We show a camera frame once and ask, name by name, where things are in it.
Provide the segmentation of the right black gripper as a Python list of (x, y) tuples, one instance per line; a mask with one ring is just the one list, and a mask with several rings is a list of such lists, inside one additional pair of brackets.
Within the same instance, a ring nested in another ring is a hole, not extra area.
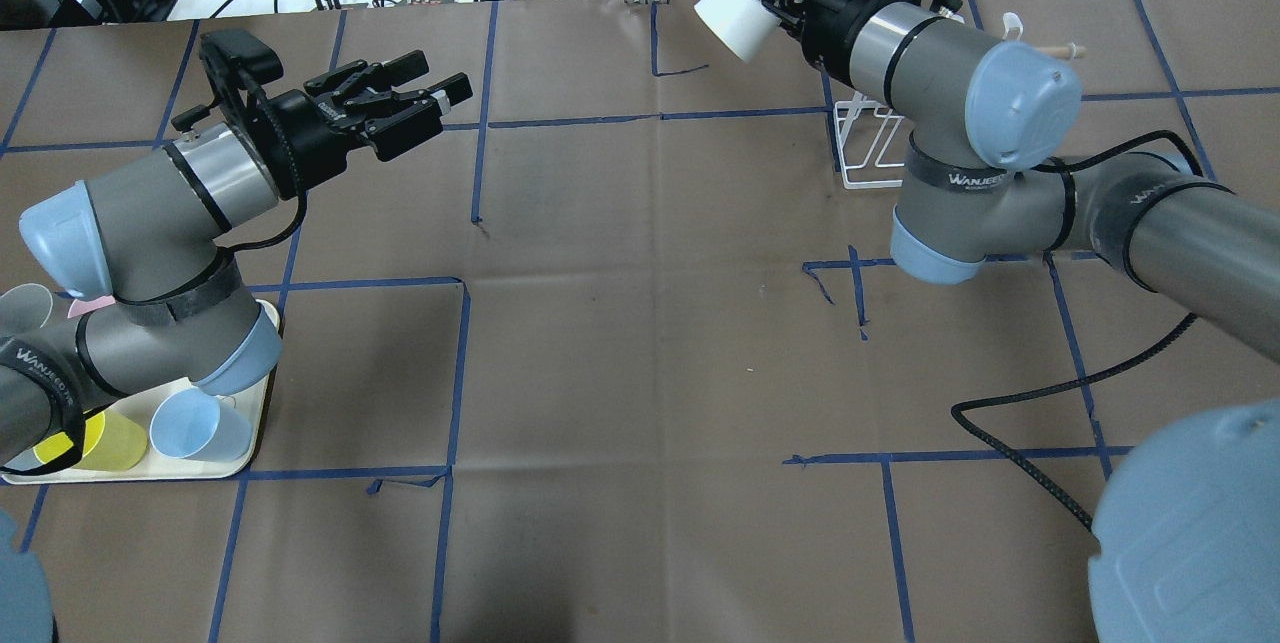
[(780, 19), (780, 28), (799, 42), (810, 67), (852, 85), (852, 47), (870, 19), (870, 0), (762, 1)]

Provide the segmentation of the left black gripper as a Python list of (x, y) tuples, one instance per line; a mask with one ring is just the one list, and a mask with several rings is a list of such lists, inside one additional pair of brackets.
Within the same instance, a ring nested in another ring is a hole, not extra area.
[(250, 131), (280, 199), (339, 175), (357, 149), (385, 163), (440, 134), (445, 113), (468, 101), (474, 87), (466, 73), (404, 87), (429, 72), (422, 50), (355, 60), (256, 105)]

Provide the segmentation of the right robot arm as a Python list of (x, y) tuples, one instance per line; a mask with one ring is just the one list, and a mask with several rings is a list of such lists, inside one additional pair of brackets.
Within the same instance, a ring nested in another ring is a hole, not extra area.
[(1102, 642), (1277, 639), (1277, 401), (1199, 412), (1133, 448), (1087, 512), (969, 412), (1128, 371), (1206, 320), (1277, 359), (1277, 214), (1204, 175), (1155, 131), (1059, 158), (1083, 91), (1068, 63), (947, 18), (922, 0), (737, 0), (701, 19), (741, 59), (751, 26), (781, 28), (805, 60), (913, 123), (891, 254), (955, 286), (998, 254), (1082, 250), (1187, 316), (1146, 351), (1089, 377), (952, 406), (970, 435), (1020, 468), (1097, 541), (1088, 564)]

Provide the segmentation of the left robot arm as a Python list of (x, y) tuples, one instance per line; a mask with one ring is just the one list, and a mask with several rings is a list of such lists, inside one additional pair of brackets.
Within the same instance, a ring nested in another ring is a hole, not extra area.
[[(179, 137), (20, 214), (20, 237), (42, 269), (76, 298), (111, 305), (3, 333), (3, 471), (61, 473), (87, 452), (87, 421), (116, 401), (187, 379), (232, 395), (273, 370), (279, 330), (243, 282), (243, 245), (219, 238), (297, 204), (288, 241), (308, 211), (308, 192), (343, 173), (348, 154), (381, 161), (440, 134), (443, 118), (471, 99), (463, 73), (408, 90), (429, 70), (422, 51), (364, 59), (271, 96), (283, 74), (274, 50), (241, 29), (201, 38), (212, 91), (172, 120)], [(211, 108), (220, 124), (198, 131)]]

